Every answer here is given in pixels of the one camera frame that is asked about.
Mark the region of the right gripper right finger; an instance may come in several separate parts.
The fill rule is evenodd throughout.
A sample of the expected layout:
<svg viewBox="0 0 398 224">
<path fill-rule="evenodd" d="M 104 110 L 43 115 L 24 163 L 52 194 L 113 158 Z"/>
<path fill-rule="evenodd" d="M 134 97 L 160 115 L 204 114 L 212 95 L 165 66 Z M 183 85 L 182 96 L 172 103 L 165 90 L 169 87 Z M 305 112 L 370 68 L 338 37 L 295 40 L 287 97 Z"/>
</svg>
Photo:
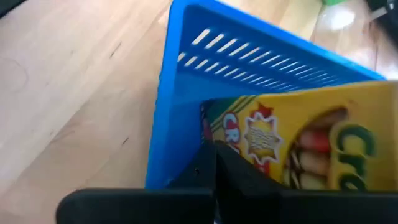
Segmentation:
<svg viewBox="0 0 398 224">
<path fill-rule="evenodd" d="M 216 196 L 223 223 L 397 223 L 397 194 L 295 190 L 216 142 Z"/>
</svg>

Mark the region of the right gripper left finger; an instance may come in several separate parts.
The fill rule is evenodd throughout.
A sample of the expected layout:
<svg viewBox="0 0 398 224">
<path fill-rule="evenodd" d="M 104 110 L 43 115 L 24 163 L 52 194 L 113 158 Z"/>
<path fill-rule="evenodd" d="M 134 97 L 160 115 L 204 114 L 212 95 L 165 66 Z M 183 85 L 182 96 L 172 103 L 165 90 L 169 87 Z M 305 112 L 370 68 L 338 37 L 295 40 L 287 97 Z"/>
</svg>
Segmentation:
<svg viewBox="0 0 398 224">
<path fill-rule="evenodd" d="M 216 150 L 204 143 L 163 189 L 85 188 L 62 199 L 57 223 L 213 223 Z"/>
</svg>

